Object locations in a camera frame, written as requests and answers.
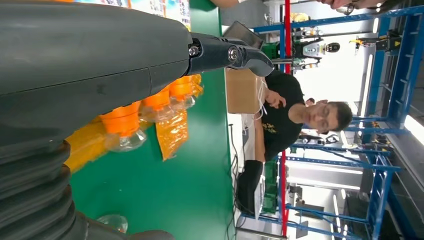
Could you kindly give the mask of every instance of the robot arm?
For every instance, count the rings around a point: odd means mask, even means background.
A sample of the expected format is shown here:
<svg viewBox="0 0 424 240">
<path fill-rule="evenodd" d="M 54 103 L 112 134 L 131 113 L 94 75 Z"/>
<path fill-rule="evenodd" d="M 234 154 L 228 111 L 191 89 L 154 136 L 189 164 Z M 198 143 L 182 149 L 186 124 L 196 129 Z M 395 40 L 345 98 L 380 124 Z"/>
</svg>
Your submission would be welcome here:
<svg viewBox="0 0 424 240">
<path fill-rule="evenodd" d="M 264 77 L 274 68 L 238 39 L 95 4 L 2 2 L 0 40 L 0 156 L 62 141 L 185 75 L 229 67 Z"/>
<path fill-rule="evenodd" d="M 126 236 L 76 212 L 64 139 L 182 76 L 223 67 L 263 77 L 274 68 L 240 40 L 136 10 L 1 2 L 0 239 L 173 240 Z"/>
</svg>

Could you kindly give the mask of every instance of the green tabletop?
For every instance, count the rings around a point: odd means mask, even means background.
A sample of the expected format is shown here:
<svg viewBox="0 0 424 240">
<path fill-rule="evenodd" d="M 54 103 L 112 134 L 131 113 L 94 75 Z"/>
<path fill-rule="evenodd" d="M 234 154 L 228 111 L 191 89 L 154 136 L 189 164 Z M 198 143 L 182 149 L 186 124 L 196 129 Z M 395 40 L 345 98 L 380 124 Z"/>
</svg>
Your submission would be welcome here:
<svg viewBox="0 0 424 240">
<path fill-rule="evenodd" d="M 212 3 L 190 4 L 193 32 L 221 34 Z M 79 211 L 91 218 L 126 216 L 129 233 L 161 229 L 177 240 L 225 239 L 233 198 L 224 71 L 204 73 L 202 81 L 204 95 L 188 110 L 189 140 L 176 157 L 162 162 L 151 127 L 141 148 L 109 153 L 72 176 Z"/>
</svg>

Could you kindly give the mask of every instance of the plastic bottle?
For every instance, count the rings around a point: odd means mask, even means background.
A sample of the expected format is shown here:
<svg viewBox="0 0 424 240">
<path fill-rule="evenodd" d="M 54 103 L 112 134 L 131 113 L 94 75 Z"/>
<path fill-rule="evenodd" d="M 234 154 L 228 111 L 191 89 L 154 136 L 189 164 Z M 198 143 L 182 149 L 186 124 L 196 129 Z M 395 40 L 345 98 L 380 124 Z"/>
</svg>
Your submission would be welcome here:
<svg viewBox="0 0 424 240">
<path fill-rule="evenodd" d="M 99 217 L 97 221 L 102 224 L 109 225 L 121 233 L 124 233 L 124 234 L 127 233 L 128 220 L 124 216 L 121 216 L 118 214 L 105 215 L 105 216 Z"/>
<path fill-rule="evenodd" d="M 104 144 L 109 151 L 128 152 L 146 141 L 146 134 L 139 125 L 140 104 L 141 101 L 136 101 L 100 115 L 107 132 Z"/>
<path fill-rule="evenodd" d="M 192 76 L 183 76 L 169 85 L 171 107 L 175 111 L 189 109 L 196 103 L 192 95 Z"/>
<path fill-rule="evenodd" d="M 172 118 L 175 114 L 171 108 L 169 86 L 166 86 L 155 95 L 143 99 L 141 102 L 141 120 L 158 123 Z"/>
</svg>

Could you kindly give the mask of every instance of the cardboard box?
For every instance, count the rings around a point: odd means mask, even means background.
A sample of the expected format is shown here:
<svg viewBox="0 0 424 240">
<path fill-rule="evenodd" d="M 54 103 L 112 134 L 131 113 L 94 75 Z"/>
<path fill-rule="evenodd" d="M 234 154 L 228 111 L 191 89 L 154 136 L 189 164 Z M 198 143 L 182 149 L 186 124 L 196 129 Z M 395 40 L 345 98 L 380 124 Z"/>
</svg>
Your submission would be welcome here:
<svg viewBox="0 0 424 240">
<path fill-rule="evenodd" d="M 255 114 L 265 102 L 265 78 L 256 76 L 249 69 L 225 69 L 225 82 L 229 113 Z"/>
</svg>

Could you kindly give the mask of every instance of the black t-shirt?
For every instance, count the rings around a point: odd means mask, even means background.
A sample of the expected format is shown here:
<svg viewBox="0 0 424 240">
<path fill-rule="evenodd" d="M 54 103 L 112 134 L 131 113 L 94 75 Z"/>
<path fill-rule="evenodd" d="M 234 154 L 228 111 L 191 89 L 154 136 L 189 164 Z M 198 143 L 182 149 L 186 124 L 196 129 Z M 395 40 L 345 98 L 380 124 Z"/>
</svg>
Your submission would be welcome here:
<svg viewBox="0 0 424 240">
<path fill-rule="evenodd" d="M 264 104 L 267 114 L 262 116 L 263 137 L 265 140 L 265 160 L 270 161 L 296 142 L 303 124 L 289 119 L 289 109 L 295 104 L 305 104 L 301 85 L 289 74 L 274 70 L 265 77 L 268 88 L 285 98 L 286 106 L 276 109 L 267 102 Z"/>
</svg>

